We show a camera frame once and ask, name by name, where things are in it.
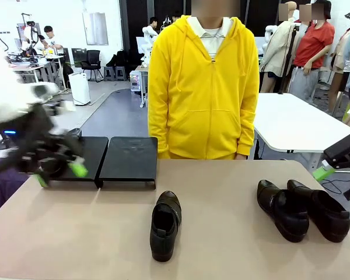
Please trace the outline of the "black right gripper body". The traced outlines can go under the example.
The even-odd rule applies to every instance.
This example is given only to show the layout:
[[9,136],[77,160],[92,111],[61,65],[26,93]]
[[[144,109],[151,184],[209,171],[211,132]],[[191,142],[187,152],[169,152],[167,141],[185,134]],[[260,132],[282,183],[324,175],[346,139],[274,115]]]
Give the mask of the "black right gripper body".
[[324,158],[334,169],[350,168],[350,134],[325,149]]

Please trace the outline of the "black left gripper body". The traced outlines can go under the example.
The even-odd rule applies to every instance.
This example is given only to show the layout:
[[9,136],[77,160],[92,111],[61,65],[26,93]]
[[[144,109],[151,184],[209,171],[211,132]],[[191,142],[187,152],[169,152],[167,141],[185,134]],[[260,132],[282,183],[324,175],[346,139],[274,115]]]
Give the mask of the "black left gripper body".
[[40,160],[44,158],[46,142],[53,134],[54,124],[42,104],[32,105],[31,111],[24,115],[22,132],[18,142],[20,165],[29,172],[40,172]]

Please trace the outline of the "black office chair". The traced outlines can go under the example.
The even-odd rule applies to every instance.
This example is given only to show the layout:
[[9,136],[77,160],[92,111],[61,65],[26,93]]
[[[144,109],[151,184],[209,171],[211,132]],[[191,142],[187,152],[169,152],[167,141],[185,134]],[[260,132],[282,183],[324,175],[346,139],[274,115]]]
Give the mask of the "black office chair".
[[83,72],[90,71],[90,79],[92,80],[92,75],[94,75],[95,82],[99,83],[104,79],[104,76],[100,72],[101,70],[101,60],[100,60],[100,50],[87,50],[86,60],[81,61],[81,68]]

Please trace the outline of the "white folding table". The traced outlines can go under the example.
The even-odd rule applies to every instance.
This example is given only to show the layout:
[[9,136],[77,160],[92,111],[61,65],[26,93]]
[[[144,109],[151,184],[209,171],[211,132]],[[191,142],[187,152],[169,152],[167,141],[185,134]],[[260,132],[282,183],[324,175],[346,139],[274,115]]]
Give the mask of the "white folding table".
[[261,138],[273,151],[308,154],[310,173],[317,169],[325,149],[350,134],[349,126],[290,93],[260,93],[255,114],[249,158]]

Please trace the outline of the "seated person in white shirt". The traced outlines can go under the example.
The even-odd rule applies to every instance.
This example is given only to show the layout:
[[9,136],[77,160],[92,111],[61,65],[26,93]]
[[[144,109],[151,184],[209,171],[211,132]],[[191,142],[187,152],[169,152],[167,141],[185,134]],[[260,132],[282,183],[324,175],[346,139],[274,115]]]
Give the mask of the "seated person in white shirt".
[[56,55],[64,55],[64,48],[61,44],[59,38],[54,34],[53,28],[51,26],[44,27],[45,37],[41,39],[41,46],[38,47],[39,50],[52,50]]

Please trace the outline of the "black leather shoe with strap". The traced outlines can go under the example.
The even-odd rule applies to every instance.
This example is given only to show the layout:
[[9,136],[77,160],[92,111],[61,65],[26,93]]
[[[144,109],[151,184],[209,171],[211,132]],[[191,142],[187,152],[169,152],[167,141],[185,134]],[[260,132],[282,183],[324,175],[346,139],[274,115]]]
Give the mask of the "black leather shoe with strap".
[[287,241],[298,243],[305,238],[309,228],[309,215],[305,203],[294,193],[280,189],[268,180],[260,180],[257,203]]
[[164,191],[152,211],[149,242],[154,260],[167,262],[171,259],[181,221],[182,211],[177,195]]

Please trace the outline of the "person's left forearm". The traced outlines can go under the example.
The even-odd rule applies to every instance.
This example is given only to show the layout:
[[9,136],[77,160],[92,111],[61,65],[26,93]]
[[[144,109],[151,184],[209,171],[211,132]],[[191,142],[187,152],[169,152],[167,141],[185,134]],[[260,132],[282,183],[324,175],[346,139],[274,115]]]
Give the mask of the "person's left forearm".
[[257,106],[257,94],[250,94],[243,97],[240,107],[240,136],[237,140],[237,154],[249,156],[254,143],[254,119]]

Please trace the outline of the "person in yellow hoodie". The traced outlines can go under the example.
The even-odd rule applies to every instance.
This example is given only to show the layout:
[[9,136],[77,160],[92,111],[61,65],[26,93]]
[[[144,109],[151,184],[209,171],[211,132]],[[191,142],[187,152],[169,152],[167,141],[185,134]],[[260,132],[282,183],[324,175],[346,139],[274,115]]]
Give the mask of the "person in yellow hoodie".
[[243,97],[259,93],[253,33],[236,17],[217,28],[182,16],[157,36],[149,94],[167,97],[170,159],[235,159]]

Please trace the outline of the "gray wall panel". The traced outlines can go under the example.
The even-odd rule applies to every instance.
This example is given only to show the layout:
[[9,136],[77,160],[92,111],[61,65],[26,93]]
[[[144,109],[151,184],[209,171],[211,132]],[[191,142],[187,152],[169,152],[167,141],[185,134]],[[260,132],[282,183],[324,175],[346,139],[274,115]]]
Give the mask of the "gray wall panel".
[[105,13],[83,13],[83,24],[88,46],[109,44]]

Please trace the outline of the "person's right forearm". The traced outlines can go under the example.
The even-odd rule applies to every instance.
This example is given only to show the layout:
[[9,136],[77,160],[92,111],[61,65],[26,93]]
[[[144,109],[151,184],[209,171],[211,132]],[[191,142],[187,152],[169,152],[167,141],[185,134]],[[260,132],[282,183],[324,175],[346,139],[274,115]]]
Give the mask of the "person's right forearm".
[[157,139],[157,156],[159,159],[170,159],[169,145],[167,143],[167,97],[154,92],[149,94],[148,132],[150,137]]

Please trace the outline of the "background robot with black arms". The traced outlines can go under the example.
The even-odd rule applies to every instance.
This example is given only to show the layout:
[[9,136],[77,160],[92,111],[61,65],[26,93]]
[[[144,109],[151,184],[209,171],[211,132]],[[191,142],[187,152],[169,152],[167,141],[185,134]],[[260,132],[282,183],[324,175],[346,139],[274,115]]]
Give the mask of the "background robot with black arms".
[[40,35],[36,23],[31,19],[31,14],[21,13],[23,24],[17,25],[20,39],[20,49],[23,56],[35,59],[37,55],[36,45],[40,41]]

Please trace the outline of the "plain black leather loafer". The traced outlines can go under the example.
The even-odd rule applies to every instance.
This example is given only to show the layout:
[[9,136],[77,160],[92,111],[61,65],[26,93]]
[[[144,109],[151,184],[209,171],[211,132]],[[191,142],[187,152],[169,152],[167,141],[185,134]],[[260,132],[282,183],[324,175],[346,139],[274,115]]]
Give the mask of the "plain black leather loafer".
[[287,189],[306,206],[320,233],[333,243],[342,242],[350,229],[350,213],[326,191],[313,190],[299,181],[289,180]]

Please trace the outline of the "background person with black hair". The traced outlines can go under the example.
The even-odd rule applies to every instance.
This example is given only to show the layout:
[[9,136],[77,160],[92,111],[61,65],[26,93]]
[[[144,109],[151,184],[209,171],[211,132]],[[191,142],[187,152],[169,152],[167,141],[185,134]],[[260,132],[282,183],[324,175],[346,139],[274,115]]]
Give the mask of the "background person with black hair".
[[149,24],[142,28],[144,38],[153,38],[158,35],[156,28],[158,26],[158,19],[156,17],[151,17],[149,19]]

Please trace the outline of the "mannequin in beige coat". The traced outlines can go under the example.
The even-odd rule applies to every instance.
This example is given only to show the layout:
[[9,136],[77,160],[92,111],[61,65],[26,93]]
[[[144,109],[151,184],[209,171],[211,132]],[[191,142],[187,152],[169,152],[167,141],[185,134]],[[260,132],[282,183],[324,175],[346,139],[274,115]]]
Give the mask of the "mannequin in beige coat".
[[297,9],[297,3],[289,1],[283,6],[283,21],[273,32],[260,63],[260,72],[263,73],[261,93],[274,91],[276,81],[283,77],[286,56],[291,43],[291,33],[295,19],[293,14]]

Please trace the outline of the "white air purifier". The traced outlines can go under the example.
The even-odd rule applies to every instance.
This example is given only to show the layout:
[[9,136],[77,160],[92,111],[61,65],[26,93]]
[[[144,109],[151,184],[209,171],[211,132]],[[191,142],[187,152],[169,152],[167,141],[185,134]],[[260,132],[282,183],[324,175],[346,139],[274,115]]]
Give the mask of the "white air purifier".
[[90,93],[85,73],[75,72],[68,75],[74,105],[85,106],[90,103]]

